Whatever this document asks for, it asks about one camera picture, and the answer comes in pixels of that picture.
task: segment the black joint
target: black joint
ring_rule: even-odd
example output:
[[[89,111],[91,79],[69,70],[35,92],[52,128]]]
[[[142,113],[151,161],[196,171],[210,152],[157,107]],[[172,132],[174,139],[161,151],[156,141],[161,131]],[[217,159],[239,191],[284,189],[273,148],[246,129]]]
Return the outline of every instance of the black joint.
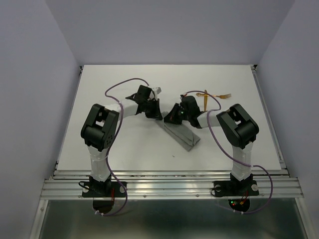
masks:
[[[240,104],[235,104],[217,115],[228,141],[235,147],[244,149],[256,140],[259,127]]]
[[[93,146],[100,152],[114,141],[119,113],[110,111],[99,104],[94,104],[81,130],[81,137],[87,146]]]

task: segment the black mounting bracket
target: black mounting bracket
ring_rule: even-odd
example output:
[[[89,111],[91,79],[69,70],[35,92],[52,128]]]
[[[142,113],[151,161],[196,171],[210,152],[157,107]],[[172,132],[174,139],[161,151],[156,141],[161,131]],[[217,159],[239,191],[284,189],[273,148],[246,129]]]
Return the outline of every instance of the black mounting bracket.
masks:
[[[112,182],[111,176],[105,182],[99,182],[89,177],[89,182],[82,182],[83,186],[88,188],[87,192],[83,192],[83,198],[111,198],[112,190],[114,189],[115,198],[124,198],[125,192],[121,189],[121,186],[118,182]],[[121,183],[126,187],[127,182],[121,181]]]
[[[214,181],[213,184],[212,195],[217,198],[243,196],[246,192],[249,196],[259,195],[257,182],[253,180],[253,174],[242,181],[238,181],[230,174],[230,181]]]

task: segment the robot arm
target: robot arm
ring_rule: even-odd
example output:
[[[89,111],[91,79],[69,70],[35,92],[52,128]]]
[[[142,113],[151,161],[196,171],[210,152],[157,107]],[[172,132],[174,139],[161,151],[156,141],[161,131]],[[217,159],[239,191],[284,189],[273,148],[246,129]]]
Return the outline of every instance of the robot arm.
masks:
[[[151,88],[140,85],[138,91],[121,101],[123,118],[134,116],[142,112],[147,118],[162,119],[159,87]],[[118,120],[120,120],[121,106],[113,104],[92,106],[81,130],[81,137],[88,146],[91,159],[90,185],[95,192],[108,192],[110,186],[110,171],[106,165],[109,147],[113,144]]]
[[[193,127],[206,128],[208,112],[201,112],[193,96],[181,96],[181,103],[175,104],[171,112],[164,118],[165,122],[181,124],[187,120]],[[248,115],[240,104],[235,104],[229,110],[221,113],[210,112],[209,122],[212,127],[221,126],[233,148],[233,158],[246,165],[251,164],[251,150],[258,125]],[[233,162],[231,178],[233,181],[244,182],[252,179],[251,168],[241,163]]]

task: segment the metal frame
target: metal frame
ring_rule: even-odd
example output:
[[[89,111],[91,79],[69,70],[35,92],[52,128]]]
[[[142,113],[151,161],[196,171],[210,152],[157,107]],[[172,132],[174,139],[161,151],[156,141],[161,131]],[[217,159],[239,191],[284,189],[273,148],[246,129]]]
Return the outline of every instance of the metal frame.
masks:
[[[36,210],[34,222],[32,225],[30,239],[38,239],[40,237],[41,228],[43,225],[48,202],[48,200],[40,200],[39,202],[38,209]]]
[[[270,171],[274,181],[273,198],[295,198],[307,237],[316,239],[299,181],[289,176],[255,67],[251,66],[251,69],[282,168]],[[260,191],[260,196],[254,198],[268,198],[270,193],[268,176],[263,171],[253,170],[253,172]],[[40,236],[48,200],[92,200],[82,198],[82,189],[78,186],[79,180],[87,181],[89,174],[90,171],[55,170],[51,179],[45,180],[30,238],[37,239]],[[115,171],[115,174],[120,180],[128,183],[130,200],[203,200],[219,199],[210,194],[210,189],[213,188],[212,182],[229,179],[230,171]],[[109,198],[95,198],[95,200],[107,199]]]

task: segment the screw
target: screw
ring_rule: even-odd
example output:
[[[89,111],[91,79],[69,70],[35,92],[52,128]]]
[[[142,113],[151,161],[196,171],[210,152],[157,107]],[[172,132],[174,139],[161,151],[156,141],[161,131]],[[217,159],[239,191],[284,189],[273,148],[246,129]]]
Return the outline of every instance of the screw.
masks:
[[[120,192],[121,192],[121,193],[124,193],[124,192],[125,192],[125,191],[124,191],[124,188],[123,188],[122,186],[120,187]]]
[[[253,184],[251,185],[251,189],[254,191],[254,192],[257,192],[258,191],[258,186],[256,184]]]

